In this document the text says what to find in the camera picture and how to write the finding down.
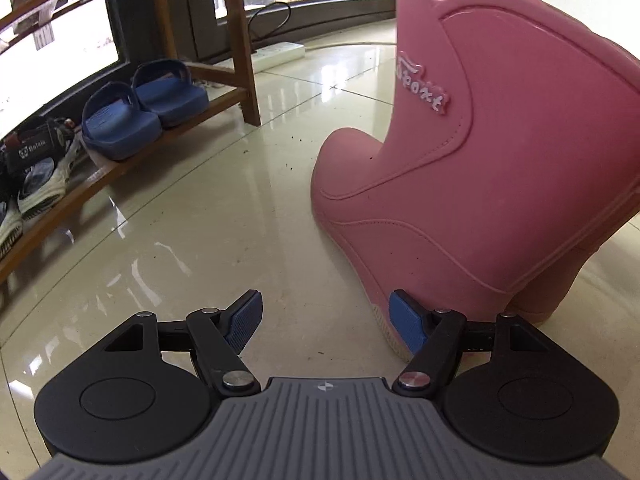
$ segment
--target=tiled floor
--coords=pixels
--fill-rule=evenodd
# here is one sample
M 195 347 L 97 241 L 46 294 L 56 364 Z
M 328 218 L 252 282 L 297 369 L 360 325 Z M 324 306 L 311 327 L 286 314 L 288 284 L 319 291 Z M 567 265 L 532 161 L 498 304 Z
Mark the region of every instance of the tiled floor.
M 314 44 L 394 39 L 394 22 L 384 22 Z M 180 319 L 257 288 L 264 320 L 242 357 L 262 382 L 401 370 L 309 203 L 316 155 L 333 129 L 385 136 L 394 55 L 392 46 L 315 50 L 258 75 L 263 126 L 247 126 L 236 108 L 202 124 L 94 197 L 0 289 L 0 469 L 11 480 L 49 456 L 33 420 L 41 387 L 139 310 Z M 543 330 L 618 394 L 622 416 L 606 458 L 637 479 L 636 225 L 588 261 Z M 180 356 L 172 360 L 188 367 Z

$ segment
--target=shoe label text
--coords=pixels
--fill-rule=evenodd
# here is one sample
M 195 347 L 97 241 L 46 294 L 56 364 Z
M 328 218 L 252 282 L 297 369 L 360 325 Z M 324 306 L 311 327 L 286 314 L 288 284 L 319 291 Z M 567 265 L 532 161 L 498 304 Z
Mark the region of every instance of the shoe label text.
M 44 140 L 37 140 L 33 144 L 28 144 L 27 146 L 20 148 L 18 150 L 18 155 L 20 155 L 20 158 L 27 158 L 27 156 L 29 156 L 30 153 L 34 152 L 38 148 L 46 146 L 46 144 L 47 143 Z
M 404 52 L 398 54 L 398 62 L 396 63 L 398 81 L 404 88 L 429 105 L 433 111 L 444 115 L 449 96 L 441 87 L 434 85 L 431 81 L 425 82 L 424 72 L 424 67 L 409 61 Z

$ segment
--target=white cable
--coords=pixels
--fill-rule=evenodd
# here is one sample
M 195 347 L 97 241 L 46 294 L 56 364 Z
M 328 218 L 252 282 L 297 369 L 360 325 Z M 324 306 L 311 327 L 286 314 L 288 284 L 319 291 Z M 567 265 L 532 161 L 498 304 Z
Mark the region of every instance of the white cable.
M 347 43 L 331 43 L 327 45 L 314 45 L 305 47 L 307 52 L 311 50 L 319 50 L 321 48 L 331 48 L 334 46 L 355 46 L 355 45 L 383 45 L 383 46 L 396 46 L 394 41 L 350 41 Z

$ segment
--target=black circular base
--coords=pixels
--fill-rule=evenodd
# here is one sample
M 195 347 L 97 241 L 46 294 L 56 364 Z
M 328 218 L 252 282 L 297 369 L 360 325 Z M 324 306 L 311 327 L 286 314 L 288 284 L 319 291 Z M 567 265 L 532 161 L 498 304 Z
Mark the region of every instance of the black circular base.
M 155 331 L 155 316 L 148 320 Z M 124 327 L 43 387 L 34 416 L 50 451 L 92 463 L 139 462 L 175 449 L 203 426 L 208 388 L 162 361 L 157 340 L 143 347 L 142 335 L 140 324 Z
M 505 460 L 557 464 L 601 454 L 615 430 L 618 403 L 588 373 L 567 368 L 562 377 L 543 368 L 482 365 L 447 387 L 444 415 L 470 444 Z

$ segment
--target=shoe rack shelf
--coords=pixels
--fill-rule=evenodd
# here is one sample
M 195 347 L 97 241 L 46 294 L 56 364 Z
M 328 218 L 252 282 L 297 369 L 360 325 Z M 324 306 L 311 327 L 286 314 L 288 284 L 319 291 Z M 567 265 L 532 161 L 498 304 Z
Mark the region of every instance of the shoe rack shelf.
M 56 18 L 82 6 L 92 0 L 71 0 L 71 3 L 56 9 L 59 0 L 31 0 L 0 20 L 0 33 L 23 22 L 30 16 L 37 14 L 38 23 L 28 30 L 20 32 L 10 41 L 0 40 L 0 55 L 14 46 L 20 40 L 43 27 Z M 231 53 L 235 70 L 213 67 L 201 63 L 187 63 L 194 79 L 206 80 L 234 87 L 229 92 L 209 102 L 209 107 L 200 115 L 180 124 L 175 128 L 165 130 L 164 134 L 146 146 L 136 155 L 122 162 L 109 160 L 93 150 L 87 150 L 89 157 L 97 169 L 67 195 L 52 209 L 41 215 L 30 228 L 15 243 L 9 253 L 0 260 L 0 283 L 4 282 L 14 269 L 37 248 L 45 238 L 51 234 L 69 215 L 78 211 L 82 204 L 98 193 L 115 179 L 144 161 L 158 147 L 173 142 L 182 134 L 191 130 L 203 121 L 216 114 L 239 104 L 244 120 L 255 126 L 260 125 L 260 113 L 255 93 L 254 71 L 251 65 L 251 46 L 249 42 L 244 0 L 225 0 L 227 8 L 227 26 Z M 174 35 L 172 32 L 169 7 L 167 0 L 154 0 L 156 20 L 162 35 L 164 53 L 166 57 L 176 58 Z

